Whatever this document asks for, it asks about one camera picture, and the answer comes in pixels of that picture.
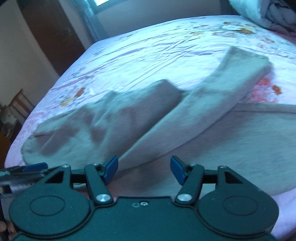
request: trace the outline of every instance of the chair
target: chair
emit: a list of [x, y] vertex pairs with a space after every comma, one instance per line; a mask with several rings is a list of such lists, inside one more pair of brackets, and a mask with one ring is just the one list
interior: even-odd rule
[[16, 96], [12, 99], [8, 107], [14, 108], [15, 111], [19, 113], [24, 119], [26, 119], [30, 115], [32, 110], [35, 108], [32, 102], [29, 101], [28, 98], [24, 95], [23, 89], [21, 89], [16, 94]]

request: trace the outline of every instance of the curtain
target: curtain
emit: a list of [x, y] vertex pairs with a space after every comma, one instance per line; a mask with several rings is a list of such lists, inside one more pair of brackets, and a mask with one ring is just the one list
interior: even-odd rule
[[79, 15], [83, 19], [87, 30], [93, 40], [98, 42], [99, 40], [108, 38], [106, 31], [101, 25], [98, 17], [94, 13], [88, 0], [70, 0], [72, 5], [78, 10]]

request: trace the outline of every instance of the window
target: window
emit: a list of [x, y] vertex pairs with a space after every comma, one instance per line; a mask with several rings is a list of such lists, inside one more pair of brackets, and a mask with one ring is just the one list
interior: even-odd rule
[[118, 3], [124, 2], [126, 0], [88, 0], [92, 9], [95, 13], [106, 10]]
[[97, 6], [103, 4], [104, 2], [107, 2], [109, 0], [94, 0], [94, 2], [96, 3]]

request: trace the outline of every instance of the human hand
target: human hand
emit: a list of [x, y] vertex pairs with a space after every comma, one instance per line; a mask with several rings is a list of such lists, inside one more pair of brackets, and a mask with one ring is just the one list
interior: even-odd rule
[[8, 238], [9, 240], [13, 239], [14, 236], [17, 234], [13, 224], [11, 221], [8, 221], [7, 224], [3, 221], [0, 221], [0, 233], [5, 232], [6, 229], [9, 232]]

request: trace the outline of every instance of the floral bedsheet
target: floral bedsheet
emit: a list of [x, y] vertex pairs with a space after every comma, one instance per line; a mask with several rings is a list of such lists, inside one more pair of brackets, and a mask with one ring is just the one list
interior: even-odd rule
[[230, 15], [179, 19], [99, 41], [33, 110], [9, 150], [5, 167], [25, 165], [21, 147], [46, 119], [99, 100], [109, 91], [144, 88], [160, 79], [190, 90], [219, 65], [231, 45], [265, 55], [273, 63], [271, 73], [241, 103], [296, 104], [295, 43], [296, 39]]

